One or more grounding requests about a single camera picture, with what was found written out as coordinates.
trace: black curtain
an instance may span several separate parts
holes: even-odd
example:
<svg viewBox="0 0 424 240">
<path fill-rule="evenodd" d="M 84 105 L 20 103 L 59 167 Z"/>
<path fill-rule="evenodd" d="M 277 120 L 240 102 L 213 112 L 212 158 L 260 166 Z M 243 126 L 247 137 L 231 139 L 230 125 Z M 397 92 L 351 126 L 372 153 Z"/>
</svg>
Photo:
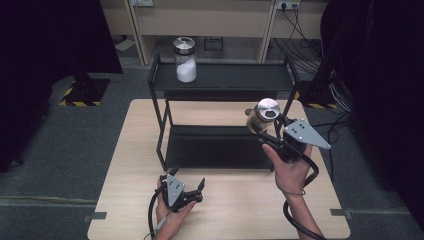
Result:
<svg viewBox="0 0 424 240">
<path fill-rule="evenodd" d="M 324 49 L 351 4 L 329 2 L 321 26 Z M 369 161 L 424 229 L 424 5 L 370 0 L 358 9 L 362 17 L 332 67 L 354 98 L 352 119 Z"/>
<path fill-rule="evenodd" d="M 98 1 L 2 1 L 0 33 L 0 170 L 6 170 L 36 127 L 52 84 L 122 68 Z"/>
</svg>

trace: silver lid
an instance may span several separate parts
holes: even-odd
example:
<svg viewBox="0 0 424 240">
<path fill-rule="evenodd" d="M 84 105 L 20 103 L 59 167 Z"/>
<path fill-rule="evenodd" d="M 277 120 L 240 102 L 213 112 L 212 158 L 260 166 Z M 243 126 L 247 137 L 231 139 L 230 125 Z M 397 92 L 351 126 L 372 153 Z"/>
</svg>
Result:
<svg viewBox="0 0 424 240">
<path fill-rule="evenodd" d="M 193 54 L 196 49 L 195 42 L 189 37 L 179 37 L 174 40 L 174 51 L 181 55 Z"/>
<path fill-rule="evenodd" d="M 258 103 L 258 116 L 264 121 L 273 121 L 280 115 L 280 106 L 271 98 L 264 98 Z"/>
</svg>

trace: black cable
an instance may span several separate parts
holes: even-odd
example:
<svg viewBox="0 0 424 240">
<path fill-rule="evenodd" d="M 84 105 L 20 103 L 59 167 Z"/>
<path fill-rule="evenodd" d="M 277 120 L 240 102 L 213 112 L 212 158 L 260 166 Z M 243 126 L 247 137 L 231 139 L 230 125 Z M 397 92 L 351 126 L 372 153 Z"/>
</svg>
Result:
<svg viewBox="0 0 424 240">
<path fill-rule="evenodd" d="M 144 236 L 143 240 L 146 240 L 146 238 L 152 233 L 148 233 L 146 236 Z"/>
<path fill-rule="evenodd" d="M 343 121 L 343 122 L 339 122 L 339 124 L 342 124 L 342 123 L 348 123 L 349 121 Z M 330 125 L 333 125 L 334 124 L 334 122 L 332 122 L 332 123 L 321 123 L 321 124 L 317 124 L 317 125 L 312 125 L 312 127 L 325 127 L 325 126 L 330 126 Z"/>
<path fill-rule="evenodd" d="M 295 7 L 294 8 L 294 13 L 295 13 L 295 17 L 296 17 L 296 24 L 294 24 L 291 20 L 290 20 L 290 18 L 286 15 L 286 13 L 284 12 L 284 10 L 283 10 L 283 14 L 284 14 L 284 16 L 286 17 L 286 19 L 295 27 L 295 30 L 300 34 L 300 36 L 306 41 L 306 44 L 308 44 L 308 41 L 307 41 L 307 39 L 306 39 L 306 37 L 305 37 L 305 35 L 303 35 L 303 31 L 302 31 L 302 28 L 301 28 L 301 26 L 300 26 L 300 23 L 299 23 L 299 14 L 298 14 L 298 8 L 297 7 Z M 314 52 L 312 52 L 312 50 L 311 50 L 311 46 L 309 46 L 309 50 L 311 51 L 311 53 L 312 53 L 312 55 L 319 61 L 319 62 L 321 62 L 321 59 L 318 57 L 318 56 L 316 56 L 316 53 L 314 53 Z"/>
<path fill-rule="evenodd" d="M 306 156 L 304 153 L 300 153 L 299 151 L 297 151 L 293 146 L 287 143 L 287 141 L 283 140 L 282 143 L 285 145 L 285 147 L 289 147 L 291 150 L 299 154 L 300 157 L 312 168 L 313 172 L 306 178 L 305 183 L 303 184 L 303 187 L 306 187 L 318 176 L 319 174 L 318 166 L 315 164 L 314 161 L 312 161 L 311 158 Z M 312 232 L 311 230 L 305 228 L 304 226 L 302 226 L 300 223 L 298 223 L 296 220 L 293 219 L 293 217 L 289 213 L 289 203 L 287 202 L 287 200 L 284 202 L 283 212 L 284 212 L 284 216 L 287 218 L 287 221 L 289 221 L 289 223 L 293 225 L 297 230 L 301 231 L 302 233 L 308 235 L 311 238 L 318 239 L 318 240 L 326 240 L 325 237 Z"/>
<path fill-rule="evenodd" d="M 151 235 L 152 239 L 155 238 L 155 230 L 153 228 L 153 219 L 152 219 L 152 214 L 153 214 L 153 206 L 155 205 L 156 202 L 156 198 L 158 197 L 158 195 L 162 192 L 163 188 L 166 186 L 166 182 L 162 183 L 162 185 L 155 190 L 155 194 L 153 194 L 152 199 L 150 200 L 150 204 L 149 204 L 149 211 L 148 211 L 148 221 L 149 221 L 149 231 L 150 233 L 147 236 Z"/>
<path fill-rule="evenodd" d="M 318 67 L 317 66 L 313 66 L 311 64 L 311 61 L 309 61 L 307 58 L 305 59 L 305 57 L 302 55 L 302 53 L 299 52 L 299 54 L 297 54 L 295 51 L 293 51 L 292 49 L 288 48 L 289 51 L 291 52 L 292 55 L 298 57 L 299 59 L 297 62 L 295 62 L 295 64 L 297 65 L 301 65 L 303 67 L 303 70 L 309 70 L 310 73 L 316 73 L 318 71 Z"/>
<path fill-rule="evenodd" d="M 349 115 L 351 112 L 346 112 L 344 114 L 342 114 L 334 123 L 333 125 L 330 127 L 330 129 L 327 132 L 327 142 L 330 142 L 330 134 L 331 131 L 333 130 L 333 128 L 336 127 L 336 125 L 339 123 L 339 121 L 346 115 Z M 333 167 L 333 154 L 331 152 L 331 149 L 328 150 L 328 154 L 329 154 L 329 159 L 330 159 L 330 180 L 331 182 L 333 182 L 334 179 L 334 167 Z"/>
<path fill-rule="evenodd" d="M 305 57 L 305 55 L 303 55 L 303 53 L 301 53 L 301 52 L 299 51 L 299 49 L 297 49 L 296 44 L 293 42 L 293 40 L 292 40 L 292 39 L 290 39 L 290 41 L 291 41 L 291 42 L 292 42 L 292 44 L 293 44 L 294 50 L 296 50 L 296 52 L 298 52 L 298 53 L 301 55 L 301 59 L 302 59 L 302 60 L 304 60 L 304 61 L 306 61 L 306 62 L 308 62 L 308 64 L 309 64 L 310 66 L 313 66 L 314 68 L 317 68 L 317 70 L 318 70 L 319 65 L 318 65 L 318 64 L 316 64 L 316 63 L 315 63 L 315 62 L 313 62 L 313 61 L 310 61 L 310 59 L 308 59 L 307 57 Z"/>
<path fill-rule="evenodd" d="M 288 42 L 292 42 L 292 45 L 293 45 L 293 47 L 294 47 L 294 43 L 293 43 L 293 40 L 292 39 L 289 39 L 289 40 L 287 40 L 287 43 Z M 313 66 L 313 65 L 311 65 L 311 63 L 310 63 L 310 61 L 309 61 L 309 59 L 308 58 L 306 58 L 302 53 L 300 53 L 299 52 L 299 50 L 297 50 L 297 52 L 298 53 L 296 53 L 294 50 L 292 50 L 291 48 L 287 48 L 290 52 L 291 52 L 291 54 L 292 55 L 294 55 L 294 56 L 296 56 L 296 57 L 298 57 L 300 60 L 303 60 L 305 63 L 302 63 L 302 66 L 304 67 L 304 68 L 306 68 L 306 69 L 308 69 L 308 70 L 310 70 L 311 72 L 313 72 L 313 73 L 315 73 L 317 70 L 318 70 L 318 68 L 317 68 L 317 66 Z"/>
<path fill-rule="evenodd" d="M 288 44 L 288 42 L 289 41 L 284 41 L 284 39 L 282 39 L 283 40 L 283 42 L 284 42 L 284 46 L 286 46 L 287 44 Z M 278 59 L 280 59 L 280 55 L 281 55 L 281 53 L 283 53 L 284 52 L 284 50 L 283 50 L 283 48 L 281 47 L 281 45 L 280 45 L 280 43 L 278 43 L 278 40 L 276 39 L 276 38 L 274 38 L 274 41 L 275 41 L 275 43 L 278 45 L 278 47 L 280 48 L 280 54 L 278 55 Z M 294 55 L 296 55 L 290 48 L 287 48 L 290 52 L 292 52 Z M 316 71 L 315 70 L 311 70 L 311 69 L 309 69 L 308 67 L 306 67 L 305 65 L 301 65 L 300 64 L 300 62 L 295 62 L 295 65 L 297 65 L 297 67 L 299 68 L 299 69 L 301 69 L 301 70 L 303 70 L 304 72 L 307 72 L 307 73 L 316 73 Z"/>
</svg>

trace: human hand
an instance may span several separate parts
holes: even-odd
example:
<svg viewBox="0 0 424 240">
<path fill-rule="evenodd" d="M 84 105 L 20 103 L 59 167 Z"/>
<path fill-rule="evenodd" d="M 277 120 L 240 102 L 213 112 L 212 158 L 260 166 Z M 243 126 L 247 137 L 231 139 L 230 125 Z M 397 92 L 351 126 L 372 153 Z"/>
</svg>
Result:
<svg viewBox="0 0 424 240">
<path fill-rule="evenodd" d="M 160 187 L 161 181 L 158 180 L 158 187 Z M 156 240 L 169 240 L 177 235 L 178 231 L 181 228 L 181 225 L 184 222 L 184 219 L 196 205 L 196 201 L 190 202 L 178 213 L 170 212 L 171 209 L 163 201 L 162 193 L 158 195 L 158 205 L 156 207 L 156 218 L 158 223 L 166 217 L 165 223 L 156 233 Z"/>
<path fill-rule="evenodd" d="M 269 145 L 262 144 L 262 148 L 274 164 L 275 183 L 284 195 L 287 196 L 288 193 L 302 193 L 310 168 L 308 163 L 303 159 L 298 159 L 294 163 L 285 163 Z M 312 146 L 307 145 L 303 153 L 310 157 L 311 152 Z"/>
</svg>

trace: glass jar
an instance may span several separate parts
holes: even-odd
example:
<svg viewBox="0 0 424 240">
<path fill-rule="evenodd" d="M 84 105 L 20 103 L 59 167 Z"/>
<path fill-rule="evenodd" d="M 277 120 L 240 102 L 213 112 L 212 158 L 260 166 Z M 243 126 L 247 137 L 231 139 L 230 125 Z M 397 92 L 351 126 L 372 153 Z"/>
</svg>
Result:
<svg viewBox="0 0 424 240">
<path fill-rule="evenodd" d="M 188 83 L 196 79 L 196 49 L 193 39 L 188 37 L 175 39 L 174 60 L 178 80 Z"/>
</svg>

